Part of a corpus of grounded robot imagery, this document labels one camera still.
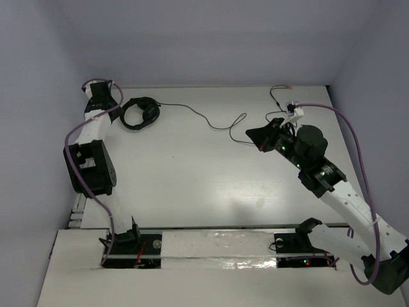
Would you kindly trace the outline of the black over-ear headphones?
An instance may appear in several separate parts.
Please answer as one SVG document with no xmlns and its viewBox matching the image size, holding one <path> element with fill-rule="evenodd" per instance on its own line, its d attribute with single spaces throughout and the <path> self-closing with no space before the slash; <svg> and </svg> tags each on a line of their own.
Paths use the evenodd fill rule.
<svg viewBox="0 0 409 307">
<path fill-rule="evenodd" d="M 126 121 L 126 114 L 129 109 L 138 108 L 141 115 L 141 122 L 138 124 L 129 124 Z M 123 126 L 131 131 L 143 130 L 154 123 L 160 116 L 160 103 L 151 97 L 131 98 L 122 106 L 120 121 Z"/>
</svg>

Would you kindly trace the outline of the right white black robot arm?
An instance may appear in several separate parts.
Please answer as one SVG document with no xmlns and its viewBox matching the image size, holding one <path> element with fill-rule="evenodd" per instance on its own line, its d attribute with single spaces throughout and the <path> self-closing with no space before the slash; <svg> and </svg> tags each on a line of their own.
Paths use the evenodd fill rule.
<svg viewBox="0 0 409 307">
<path fill-rule="evenodd" d="M 296 229 L 295 244 L 332 252 L 364 273 L 383 294 L 393 294 L 408 279 L 408 238 L 393 229 L 358 195 L 346 175 L 325 157 L 328 141 L 322 131 L 303 125 L 296 133 L 275 118 L 246 135 L 261 152 L 277 151 L 298 170 L 298 179 L 317 199 L 337 212 L 353 229 L 355 237 L 340 237 L 315 218 Z"/>
</svg>

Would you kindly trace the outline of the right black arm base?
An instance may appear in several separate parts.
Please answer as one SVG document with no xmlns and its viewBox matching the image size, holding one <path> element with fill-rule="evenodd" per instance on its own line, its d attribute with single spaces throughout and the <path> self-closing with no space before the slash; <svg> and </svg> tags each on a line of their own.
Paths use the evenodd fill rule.
<svg viewBox="0 0 409 307">
<path fill-rule="evenodd" d="M 277 256 L 277 267 L 284 268 L 310 268 L 329 267 L 336 268 L 338 258 L 327 251 L 313 247 L 308 235 L 313 228 L 323 223 L 315 218 L 309 218 L 299 224 L 293 233 L 278 233 L 268 246 L 270 251 Z"/>
</svg>

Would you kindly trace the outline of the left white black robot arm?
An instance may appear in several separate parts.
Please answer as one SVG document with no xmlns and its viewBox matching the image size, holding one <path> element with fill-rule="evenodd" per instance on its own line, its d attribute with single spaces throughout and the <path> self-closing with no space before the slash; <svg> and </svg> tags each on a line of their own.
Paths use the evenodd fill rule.
<svg viewBox="0 0 409 307">
<path fill-rule="evenodd" d="M 136 254 L 143 246 L 134 219 L 124 220 L 122 206 L 114 196 L 117 175 L 104 143 L 108 129 L 122 114 L 122 100 L 111 94 L 112 80 L 91 79 L 82 85 L 88 97 L 84 121 L 65 137 L 63 154 L 74 191 L 93 200 L 105 213 L 109 234 L 100 242 L 106 255 Z"/>
</svg>

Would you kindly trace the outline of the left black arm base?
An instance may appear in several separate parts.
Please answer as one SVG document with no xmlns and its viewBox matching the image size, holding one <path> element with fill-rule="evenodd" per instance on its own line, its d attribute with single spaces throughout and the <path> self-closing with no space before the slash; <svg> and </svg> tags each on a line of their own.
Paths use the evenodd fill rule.
<svg viewBox="0 0 409 307">
<path fill-rule="evenodd" d="M 132 217 L 132 227 L 124 233 L 99 238 L 104 247 L 102 267 L 105 269 L 160 269 L 161 233 L 143 233 Z"/>
</svg>

